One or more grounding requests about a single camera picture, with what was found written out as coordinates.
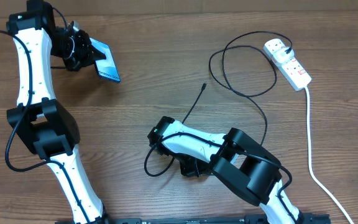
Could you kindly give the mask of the blue Galaxy smartphone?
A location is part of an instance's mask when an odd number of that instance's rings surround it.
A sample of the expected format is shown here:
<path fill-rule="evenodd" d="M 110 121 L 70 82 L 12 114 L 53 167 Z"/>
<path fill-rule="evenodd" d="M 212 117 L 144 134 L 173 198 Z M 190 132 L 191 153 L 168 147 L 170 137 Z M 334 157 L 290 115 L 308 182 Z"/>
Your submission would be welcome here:
<path fill-rule="evenodd" d="M 121 79 L 109 46 L 96 39 L 90 38 L 90 41 L 92 46 L 99 52 L 103 53 L 105 56 L 105 58 L 102 58 L 101 56 L 97 56 L 96 52 L 94 52 L 95 67 L 98 75 L 101 78 L 119 83 Z"/>

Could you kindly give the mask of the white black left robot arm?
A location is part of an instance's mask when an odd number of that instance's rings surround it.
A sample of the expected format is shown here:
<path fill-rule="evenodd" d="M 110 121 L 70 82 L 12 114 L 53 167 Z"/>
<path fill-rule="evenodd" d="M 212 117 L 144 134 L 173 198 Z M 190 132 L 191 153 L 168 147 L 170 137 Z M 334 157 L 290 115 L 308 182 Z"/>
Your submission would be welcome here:
<path fill-rule="evenodd" d="M 56 26 L 57 9 L 48 2 L 27 1 L 26 7 L 26 11 L 9 16 L 4 31 L 17 49 L 20 84 L 17 105 L 6 112 L 12 127 L 6 164 L 16 172 L 49 166 L 70 204 L 72 223 L 109 223 L 80 159 L 78 125 L 56 99 L 50 59 L 61 58 L 70 72 L 93 65 L 99 76 L 118 82 L 112 53 L 108 45 L 92 39 L 75 21 Z M 9 159 L 14 136 L 41 161 L 26 168 L 14 167 Z"/>

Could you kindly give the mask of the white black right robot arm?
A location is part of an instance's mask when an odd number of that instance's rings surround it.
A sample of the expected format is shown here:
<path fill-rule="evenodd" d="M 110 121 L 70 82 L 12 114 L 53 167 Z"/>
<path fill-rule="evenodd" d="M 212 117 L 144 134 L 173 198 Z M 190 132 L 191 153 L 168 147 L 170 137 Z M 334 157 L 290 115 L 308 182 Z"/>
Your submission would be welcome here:
<path fill-rule="evenodd" d="M 151 151 L 180 163 L 183 176 L 215 176 L 236 196 L 260 207 L 269 223 L 303 223 L 303 214 L 284 192 L 291 184 L 282 181 L 288 170 L 240 129 L 206 133 L 164 116 L 147 138 Z"/>

